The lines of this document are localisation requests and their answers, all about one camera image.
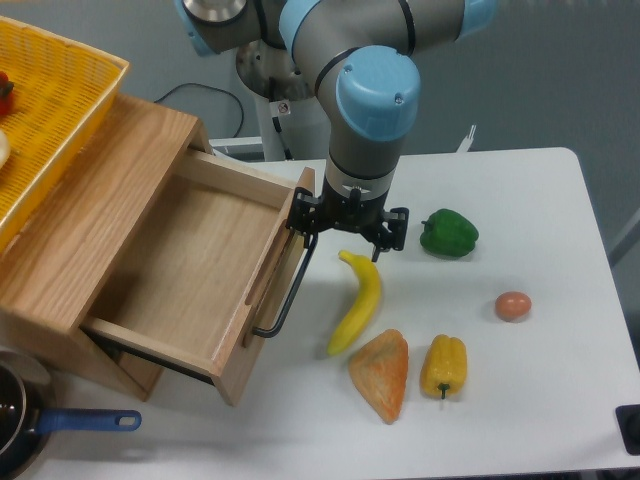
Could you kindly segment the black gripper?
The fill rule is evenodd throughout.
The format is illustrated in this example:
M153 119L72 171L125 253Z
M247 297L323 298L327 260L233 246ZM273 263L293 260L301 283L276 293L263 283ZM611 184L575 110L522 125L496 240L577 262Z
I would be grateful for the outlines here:
M387 194L363 200L361 194L339 194L329 184L323 185L320 198L310 190L296 187L285 227L304 239L310 247L320 232L336 229L360 234L374 245L371 260L377 262L381 253L404 249L409 209L397 207L384 210Z

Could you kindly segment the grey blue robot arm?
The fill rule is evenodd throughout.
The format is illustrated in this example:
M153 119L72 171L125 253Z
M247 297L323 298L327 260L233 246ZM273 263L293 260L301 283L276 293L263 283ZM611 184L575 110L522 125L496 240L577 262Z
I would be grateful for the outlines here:
M494 1L180 1L210 52L259 42L282 53L325 112L330 135L321 194L298 189L287 226L313 250L321 232L356 233L376 253L401 250L409 212L385 208L419 108L413 55L485 28Z

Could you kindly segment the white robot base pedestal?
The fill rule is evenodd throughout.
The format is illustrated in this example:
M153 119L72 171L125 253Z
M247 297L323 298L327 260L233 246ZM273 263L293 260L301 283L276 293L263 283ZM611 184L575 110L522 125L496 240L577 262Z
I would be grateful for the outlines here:
M254 100L267 161L327 157L329 120L287 51L251 42L237 50L236 72Z

